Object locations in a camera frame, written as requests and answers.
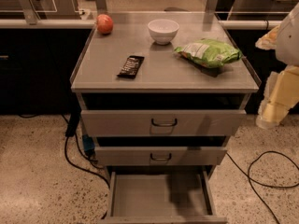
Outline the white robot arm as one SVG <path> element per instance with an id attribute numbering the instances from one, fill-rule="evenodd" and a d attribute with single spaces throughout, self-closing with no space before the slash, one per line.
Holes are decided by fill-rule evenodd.
<path id="1" fill-rule="evenodd" d="M 283 71 L 270 73 L 258 109 L 256 125 L 271 129 L 299 103 L 299 5 L 280 25 L 259 38 L 255 47 L 273 49 L 277 60 L 286 64 Z"/>

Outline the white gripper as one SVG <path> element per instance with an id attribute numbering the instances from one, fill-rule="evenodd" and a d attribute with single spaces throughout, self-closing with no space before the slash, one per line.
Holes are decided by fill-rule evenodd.
<path id="1" fill-rule="evenodd" d="M 279 25 L 260 37 L 255 47 L 263 50 L 277 47 Z M 266 81 L 256 125 L 262 129 L 277 127 L 299 103 L 299 67 L 288 65 L 280 73 L 271 72 Z"/>

